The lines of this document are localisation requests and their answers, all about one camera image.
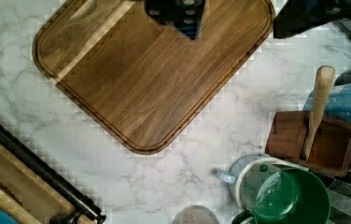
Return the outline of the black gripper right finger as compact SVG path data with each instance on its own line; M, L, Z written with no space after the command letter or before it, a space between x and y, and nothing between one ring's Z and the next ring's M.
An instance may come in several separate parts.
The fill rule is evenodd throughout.
M293 37L341 20L351 20L351 0L287 0L274 19L274 38Z

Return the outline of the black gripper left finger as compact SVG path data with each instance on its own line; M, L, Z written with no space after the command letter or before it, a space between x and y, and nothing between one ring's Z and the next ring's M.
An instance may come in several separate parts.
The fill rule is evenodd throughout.
M149 17L161 25L172 25L195 40L200 32L206 0L144 0Z

